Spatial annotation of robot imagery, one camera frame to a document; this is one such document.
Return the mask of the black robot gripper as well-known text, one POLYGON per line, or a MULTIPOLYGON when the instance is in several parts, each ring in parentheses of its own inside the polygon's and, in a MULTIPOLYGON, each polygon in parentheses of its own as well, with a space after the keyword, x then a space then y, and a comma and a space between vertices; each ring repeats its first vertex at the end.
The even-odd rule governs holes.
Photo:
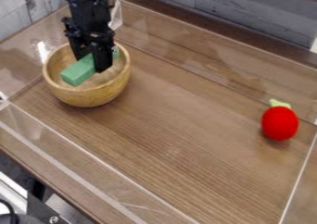
POLYGON ((102 73, 113 66, 114 31, 109 0, 66 0, 71 16, 62 22, 75 59, 92 52, 94 68, 102 73))

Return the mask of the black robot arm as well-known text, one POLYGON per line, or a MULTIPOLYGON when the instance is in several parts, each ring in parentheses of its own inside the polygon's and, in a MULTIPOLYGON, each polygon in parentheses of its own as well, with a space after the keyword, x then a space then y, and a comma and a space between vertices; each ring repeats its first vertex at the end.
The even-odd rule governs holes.
POLYGON ((64 34, 68 38, 75 59, 92 55, 92 65, 98 73, 113 66, 114 30, 109 0, 66 0, 71 16, 64 17, 64 34))

